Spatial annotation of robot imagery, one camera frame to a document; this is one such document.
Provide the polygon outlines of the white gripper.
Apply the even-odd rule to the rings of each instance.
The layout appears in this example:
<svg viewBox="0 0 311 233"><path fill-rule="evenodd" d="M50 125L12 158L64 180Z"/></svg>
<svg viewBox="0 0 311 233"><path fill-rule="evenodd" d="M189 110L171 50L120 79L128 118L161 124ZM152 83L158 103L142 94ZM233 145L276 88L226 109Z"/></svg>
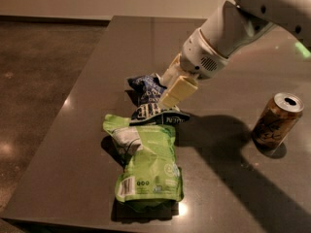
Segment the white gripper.
<svg viewBox="0 0 311 233"><path fill-rule="evenodd" d="M180 76L181 68L206 80L213 78L227 63L228 59L217 53L197 28L184 42L181 56L176 55L159 79L160 84L166 87L160 96L159 106L171 109L197 91L197 80Z"/></svg>

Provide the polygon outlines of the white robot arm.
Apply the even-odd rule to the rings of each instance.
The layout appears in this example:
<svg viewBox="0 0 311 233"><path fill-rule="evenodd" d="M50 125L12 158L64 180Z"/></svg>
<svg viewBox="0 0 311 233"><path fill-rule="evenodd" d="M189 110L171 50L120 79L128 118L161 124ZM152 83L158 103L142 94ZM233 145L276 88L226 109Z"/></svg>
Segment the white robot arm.
<svg viewBox="0 0 311 233"><path fill-rule="evenodd" d="M311 49L311 0L231 0L220 6L184 42L160 78L159 106L171 109L197 91L197 81L215 76L230 57L273 27Z"/></svg>

